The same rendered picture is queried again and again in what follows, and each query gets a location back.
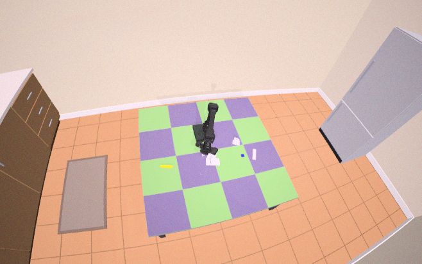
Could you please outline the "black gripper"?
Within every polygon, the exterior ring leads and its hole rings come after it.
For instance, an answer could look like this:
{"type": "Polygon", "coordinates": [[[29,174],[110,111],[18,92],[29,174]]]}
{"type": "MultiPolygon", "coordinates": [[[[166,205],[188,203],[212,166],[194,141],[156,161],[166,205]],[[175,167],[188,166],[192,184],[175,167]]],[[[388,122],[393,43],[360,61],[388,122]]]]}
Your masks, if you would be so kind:
{"type": "MultiPolygon", "coordinates": [[[[204,143],[202,143],[203,141],[198,140],[195,144],[196,147],[199,147],[200,149],[204,146],[204,143]]],[[[211,147],[211,151],[210,154],[216,155],[218,149],[215,147],[211,147]]]]}

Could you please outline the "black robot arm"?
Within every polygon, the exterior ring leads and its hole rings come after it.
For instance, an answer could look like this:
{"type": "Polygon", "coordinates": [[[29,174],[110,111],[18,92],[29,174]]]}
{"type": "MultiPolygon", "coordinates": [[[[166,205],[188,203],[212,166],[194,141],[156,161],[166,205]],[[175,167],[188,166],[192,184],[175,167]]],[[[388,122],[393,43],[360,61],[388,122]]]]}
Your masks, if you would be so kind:
{"type": "Polygon", "coordinates": [[[208,117],[205,123],[203,123],[203,134],[204,134],[204,146],[201,148],[200,153],[208,155],[211,151],[211,144],[214,143],[214,120],[216,112],[218,111],[219,105],[217,103],[208,103],[208,117]],[[213,139],[213,140],[212,140],[213,139]]]}

